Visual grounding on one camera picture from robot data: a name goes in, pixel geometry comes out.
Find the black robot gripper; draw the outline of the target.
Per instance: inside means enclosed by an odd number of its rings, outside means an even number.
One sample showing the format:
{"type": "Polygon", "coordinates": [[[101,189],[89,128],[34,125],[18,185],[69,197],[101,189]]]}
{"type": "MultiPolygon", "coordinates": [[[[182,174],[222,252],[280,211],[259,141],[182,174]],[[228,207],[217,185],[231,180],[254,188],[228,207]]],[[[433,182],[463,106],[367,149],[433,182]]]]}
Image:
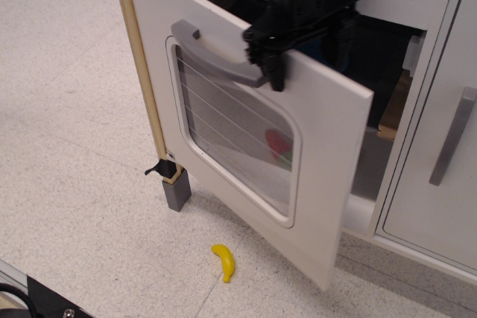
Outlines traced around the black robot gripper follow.
{"type": "Polygon", "coordinates": [[[243,33],[249,61],[262,67],[275,92],[282,92],[282,53],[321,39],[327,64],[344,71],[355,35],[357,1],[268,0],[265,13],[243,33]]]}

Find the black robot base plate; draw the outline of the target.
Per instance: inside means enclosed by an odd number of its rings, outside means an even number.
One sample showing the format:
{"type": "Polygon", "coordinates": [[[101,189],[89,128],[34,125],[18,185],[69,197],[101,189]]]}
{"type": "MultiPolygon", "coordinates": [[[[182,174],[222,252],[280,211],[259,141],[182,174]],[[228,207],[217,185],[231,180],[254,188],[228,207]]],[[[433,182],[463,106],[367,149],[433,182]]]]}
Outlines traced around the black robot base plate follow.
{"type": "Polygon", "coordinates": [[[80,306],[27,276],[28,296],[40,317],[92,318],[80,306]]]}

